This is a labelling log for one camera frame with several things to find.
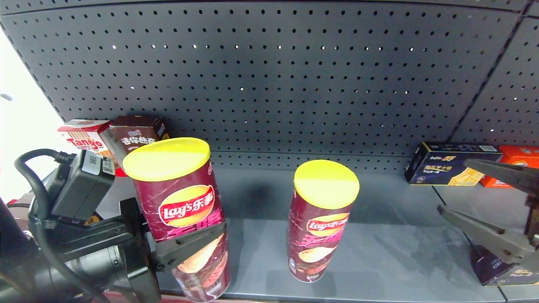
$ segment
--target yellow lid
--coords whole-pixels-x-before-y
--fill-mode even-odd
[[[174,138],[139,147],[123,159],[126,174],[139,181],[157,182],[183,177],[210,158],[210,146],[197,138]]]
[[[294,187],[308,203],[324,209],[351,204],[360,191],[360,181],[350,169],[337,162],[313,160],[298,167]]]

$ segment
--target dark blue snack box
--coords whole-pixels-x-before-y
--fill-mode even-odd
[[[498,161],[501,157],[501,151],[492,145],[422,142],[404,176],[410,184],[475,186],[483,174],[465,167],[464,161]]]

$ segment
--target potato chip can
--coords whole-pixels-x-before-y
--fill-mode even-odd
[[[359,190],[356,175],[337,162],[313,160],[298,167],[288,218],[288,269],[297,280],[322,278]]]
[[[201,139],[175,138],[139,147],[123,160],[156,242],[225,221],[210,162]],[[227,234],[193,254],[172,271],[194,302],[217,299],[230,284]]]

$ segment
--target lay's logo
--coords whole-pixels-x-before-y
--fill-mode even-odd
[[[196,224],[213,209],[215,191],[211,185],[194,185],[173,192],[159,205],[161,221],[174,227]]]
[[[307,230],[318,237],[331,236],[344,228],[349,213],[316,217],[307,222]]]

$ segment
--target robotic arm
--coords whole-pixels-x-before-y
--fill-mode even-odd
[[[539,272],[539,169],[477,159],[468,159],[464,165],[528,194],[525,205],[530,210],[524,234],[444,205],[438,205],[438,212],[505,263],[516,263],[531,272]]]
[[[25,164],[47,155],[59,164],[47,186]],[[112,186],[110,160],[82,150],[79,155],[39,149],[22,155],[16,167],[36,198],[29,212],[33,239],[26,239],[0,203],[1,302],[108,302],[105,290],[131,302],[158,302],[156,271],[171,270],[223,233],[225,223],[160,242],[151,252],[146,220],[135,198],[120,201],[121,215],[81,227]]]

